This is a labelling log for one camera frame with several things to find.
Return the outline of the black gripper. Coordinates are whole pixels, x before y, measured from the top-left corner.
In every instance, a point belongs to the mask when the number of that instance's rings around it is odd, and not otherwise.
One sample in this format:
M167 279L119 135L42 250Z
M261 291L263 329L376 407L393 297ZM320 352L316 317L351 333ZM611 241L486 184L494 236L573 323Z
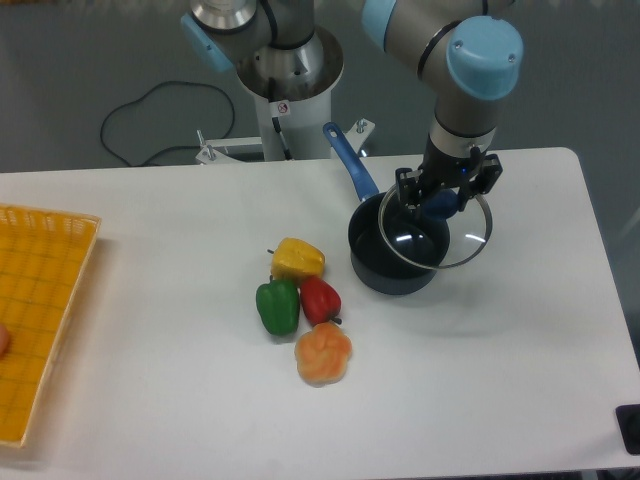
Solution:
M395 171L398 205L412 220L421 219L421 201L432 200L446 189L458 189L458 212L469 200L488 194L503 173L496 153L487 154L462 137L441 131L430 133L421 168Z

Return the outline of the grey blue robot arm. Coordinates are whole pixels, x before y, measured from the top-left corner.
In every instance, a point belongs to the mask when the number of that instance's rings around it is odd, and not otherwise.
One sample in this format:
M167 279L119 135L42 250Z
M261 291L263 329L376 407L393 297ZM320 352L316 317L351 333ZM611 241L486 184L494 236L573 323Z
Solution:
M488 193L501 166L488 149L523 58L519 32L499 18L502 1L367 1L362 26L383 52L436 95L419 168L397 181L406 207L433 218ZM337 39L315 21L311 1L194 1L182 16L202 61L234 70L253 96L269 160L317 159L319 127L343 70Z

